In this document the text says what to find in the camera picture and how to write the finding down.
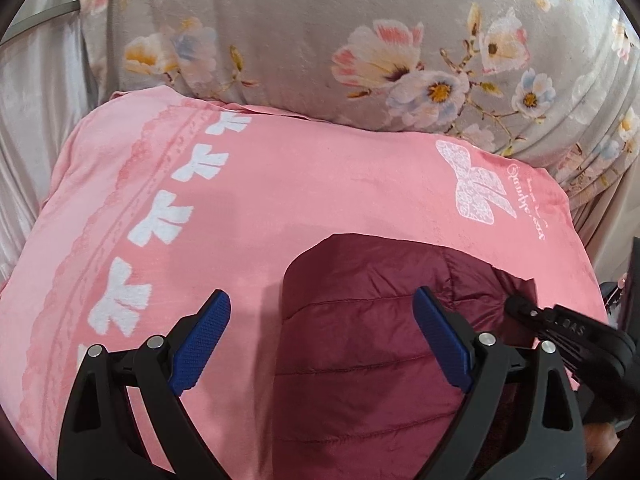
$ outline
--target pink blanket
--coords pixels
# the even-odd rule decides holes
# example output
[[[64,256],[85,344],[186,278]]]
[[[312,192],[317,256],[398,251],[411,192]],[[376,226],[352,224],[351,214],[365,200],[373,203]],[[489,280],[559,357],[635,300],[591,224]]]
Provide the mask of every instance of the pink blanket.
[[[110,101],[68,140],[0,298],[0,403],[54,471],[86,348],[135,348],[222,288],[231,322],[183,401],[234,480],[270,478],[280,283],[336,232],[462,250],[535,278],[541,305],[606,320],[567,199],[545,171],[449,137],[222,108],[159,87]],[[151,456],[168,466],[141,419]]]

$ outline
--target bed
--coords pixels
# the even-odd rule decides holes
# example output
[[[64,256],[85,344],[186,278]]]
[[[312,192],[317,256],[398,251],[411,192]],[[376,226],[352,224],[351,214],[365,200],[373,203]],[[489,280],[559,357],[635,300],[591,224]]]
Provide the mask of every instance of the bed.
[[[0,30],[7,28],[23,0],[6,1],[9,4],[0,6]],[[622,1],[633,20],[637,3]],[[32,2],[33,10],[23,12],[43,8],[37,0]],[[54,474],[64,399],[79,356],[95,342],[92,338],[117,347],[143,338],[149,330],[162,332],[179,317],[180,309],[190,309],[208,296],[209,288],[215,288],[211,282],[223,282],[240,298],[239,317],[232,327],[234,336],[208,368],[206,382],[216,403],[212,406],[210,394],[200,390],[186,405],[203,422],[220,422],[206,431],[206,440],[229,464],[234,478],[269,478],[270,448],[264,440],[270,416],[267,384],[279,327],[278,283],[295,256],[333,232],[453,246],[522,278],[535,278],[542,304],[573,303],[570,306],[591,317],[605,318],[568,200],[545,171],[486,153],[464,139],[408,132],[400,143],[393,134],[310,120],[263,105],[205,102],[167,86],[118,95],[87,115],[98,98],[93,97],[96,92],[82,55],[79,25],[73,14],[55,19],[68,37],[64,45],[70,45],[61,55],[69,64],[62,70],[68,78],[68,101],[58,102],[56,108],[66,111],[52,113],[52,105],[46,103],[40,114],[26,113],[35,120],[26,129],[34,137],[30,143],[24,135],[19,139],[33,157],[31,165],[21,173],[11,168],[12,179],[7,181],[12,185],[2,195],[2,207],[9,212],[4,215],[13,215],[17,222],[5,224],[11,230],[5,229],[2,245],[4,272],[8,275],[10,266],[15,270],[0,300],[0,370],[5,378],[0,404],[28,449],[5,422],[8,445],[2,452],[13,478],[20,478],[21,471],[29,471],[25,478],[47,478],[34,456]],[[43,35],[40,31],[27,34]],[[56,37],[55,31],[49,33]],[[39,81],[33,84],[41,86]],[[54,131],[44,128],[50,119],[55,119]],[[78,121],[71,132],[69,126]],[[289,143],[283,133],[296,131],[296,141]],[[8,132],[3,139],[16,138]],[[108,146],[103,141],[107,134]],[[48,139],[47,149],[36,155],[33,147],[41,146],[43,137]],[[265,160],[270,146],[278,147],[278,164]],[[424,156],[416,160],[412,155],[418,152]],[[244,157],[244,165],[235,163],[235,153]],[[437,184],[435,177],[427,178],[429,173],[421,176],[427,161],[431,175],[438,175]],[[249,172],[243,169],[247,164]],[[305,177],[293,183],[291,174]],[[201,187],[210,181],[217,191],[209,196],[221,207],[207,205],[207,213],[198,216],[192,210],[212,193]],[[182,185],[189,200],[199,201],[195,206],[180,202],[177,187]],[[433,203],[442,206],[425,219],[424,211],[433,210]],[[262,212],[267,227],[256,227],[255,211]],[[183,231],[181,226],[188,222],[194,234],[186,227]],[[203,234],[212,227],[210,239],[202,244]],[[175,250],[175,240],[188,247]],[[148,244],[154,264],[143,269],[145,257],[136,251]],[[526,258],[523,250],[528,251]],[[180,270],[186,268],[180,262],[188,262],[189,254],[207,261],[207,254],[216,251],[220,260],[208,261],[200,273]],[[141,257],[135,267],[133,258]],[[572,279],[566,282],[560,276]],[[124,296],[114,296],[110,289],[117,280],[121,288],[126,283],[133,287],[118,293],[129,301],[128,314],[120,316],[113,309],[123,306]],[[167,287],[160,299],[152,295],[155,283]],[[161,311],[145,317],[150,304]],[[52,325],[58,328],[51,330]],[[232,369],[237,373],[235,386],[216,386],[215,377],[231,377]],[[254,390],[260,389],[267,393],[256,396]],[[207,418],[212,411],[225,410],[249,415],[234,427],[229,420]],[[228,446],[221,452],[225,442]],[[164,464],[158,444],[147,444],[154,459]]]

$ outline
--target black bracket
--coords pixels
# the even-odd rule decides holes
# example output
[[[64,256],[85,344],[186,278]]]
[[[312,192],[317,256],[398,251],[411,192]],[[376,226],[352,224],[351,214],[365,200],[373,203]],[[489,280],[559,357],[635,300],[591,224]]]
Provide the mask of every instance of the black bracket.
[[[231,304],[214,292],[194,316],[138,349],[91,346],[66,407],[58,449],[60,480],[230,480],[194,427],[179,396],[195,386],[222,336]],[[140,437],[127,387],[140,389],[175,473],[154,465]]]
[[[640,403],[640,356],[625,332],[561,305],[541,310],[521,296],[509,298],[505,311],[538,338],[555,343],[574,378],[604,400],[617,420],[635,415]]]
[[[467,393],[415,480],[586,478],[580,412],[553,343],[513,348],[491,333],[477,334],[460,314],[445,310],[425,286],[414,296],[414,315],[449,383]],[[507,383],[519,386],[508,447],[497,463],[476,471],[474,463]]]

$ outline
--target white bow print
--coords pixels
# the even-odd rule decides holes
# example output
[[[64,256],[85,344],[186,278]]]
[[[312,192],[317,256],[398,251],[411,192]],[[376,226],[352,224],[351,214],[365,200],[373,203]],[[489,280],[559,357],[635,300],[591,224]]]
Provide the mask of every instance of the white bow print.
[[[175,199],[174,193],[164,189],[158,191],[149,214],[127,235],[129,241],[138,247],[144,247],[149,243],[152,235],[155,235],[165,245],[173,242],[182,231],[180,224],[186,224],[193,211],[193,206],[172,205]]]
[[[211,180],[220,172],[220,166],[226,164],[228,153],[211,153],[212,146],[196,144],[191,153],[191,160],[186,166],[178,168],[171,178],[180,182],[188,182],[195,173]]]
[[[251,122],[251,116],[237,114],[235,112],[221,112],[217,123],[209,126],[205,133],[209,135],[222,135],[225,130],[241,132]]]
[[[140,318],[136,311],[146,309],[151,297],[151,284],[127,285],[132,272],[131,266],[122,258],[116,257],[111,263],[107,290],[89,313],[89,325],[98,334],[105,335],[111,321],[126,337],[133,333]]]
[[[458,178],[456,206],[461,216],[483,224],[493,225],[494,213],[489,206],[489,202],[491,202],[517,218],[516,211],[502,196],[507,192],[498,175],[485,168],[472,167],[471,154],[468,149],[446,140],[437,140],[436,148],[453,168]]]

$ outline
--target metal screw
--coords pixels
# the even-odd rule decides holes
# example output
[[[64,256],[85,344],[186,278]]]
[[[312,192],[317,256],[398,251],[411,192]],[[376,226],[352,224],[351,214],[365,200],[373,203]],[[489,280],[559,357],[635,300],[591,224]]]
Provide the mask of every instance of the metal screw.
[[[164,337],[162,337],[161,335],[152,336],[146,342],[146,345],[149,348],[153,348],[154,350],[156,348],[160,348],[163,344],[164,344]]]
[[[495,335],[488,332],[482,332],[478,336],[478,341],[481,342],[484,346],[493,346],[495,345]]]
[[[98,357],[98,355],[102,353],[102,346],[93,345],[86,352],[89,354],[89,357]]]
[[[548,354],[553,354],[556,351],[556,345],[552,341],[543,341],[542,349]]]

